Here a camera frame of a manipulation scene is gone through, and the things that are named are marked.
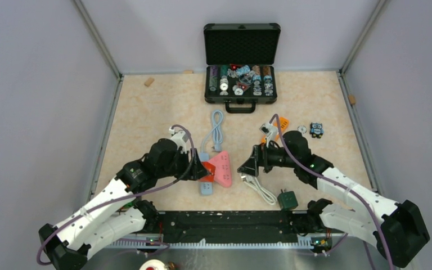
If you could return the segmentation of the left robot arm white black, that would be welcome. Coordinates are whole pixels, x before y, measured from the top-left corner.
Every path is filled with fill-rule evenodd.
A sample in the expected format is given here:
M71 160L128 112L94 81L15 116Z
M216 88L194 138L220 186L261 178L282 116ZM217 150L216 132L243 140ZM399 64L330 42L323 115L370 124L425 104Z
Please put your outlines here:
M133 232L152 232L158 225L157 211L141 196L166 188L158 180L174 177L198 181L212 175L194 148L184 139L160 139L140 159L130 161L92 200L58 224L43 225L38 235L36 261L55 269L82 269L100 250Z

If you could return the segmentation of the red cube socket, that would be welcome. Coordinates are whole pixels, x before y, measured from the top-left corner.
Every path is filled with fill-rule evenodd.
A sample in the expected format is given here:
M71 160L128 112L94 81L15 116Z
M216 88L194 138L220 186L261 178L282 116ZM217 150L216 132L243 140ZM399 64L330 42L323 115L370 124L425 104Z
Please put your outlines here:
M214 182L215 179L215 167L210 167L206 170L206 175L199 179L200 182Z

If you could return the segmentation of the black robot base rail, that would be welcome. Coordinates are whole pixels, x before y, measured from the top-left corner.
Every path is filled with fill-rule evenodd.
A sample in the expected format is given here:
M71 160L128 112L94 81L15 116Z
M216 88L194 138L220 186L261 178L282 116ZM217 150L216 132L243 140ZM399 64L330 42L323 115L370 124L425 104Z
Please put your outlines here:
M140 233L152 233L166 243L275 244L297 242L328 229L305 211L166 211Z

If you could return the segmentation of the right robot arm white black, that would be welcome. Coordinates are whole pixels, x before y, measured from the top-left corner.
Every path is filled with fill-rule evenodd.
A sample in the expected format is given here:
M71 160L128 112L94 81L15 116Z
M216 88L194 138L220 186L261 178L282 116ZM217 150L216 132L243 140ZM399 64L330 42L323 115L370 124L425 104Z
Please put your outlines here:
M336 229L377 248L392 265L404 268L430 241L419 207L397 202L358 184L331 162L311 152L307 139L297 130L282 137L282 145L271 141L253 146L250 157L239 168L243 177L269 173L274 167L291 168L303 183L329 194L344 207L328 199L308 203L311 230Z

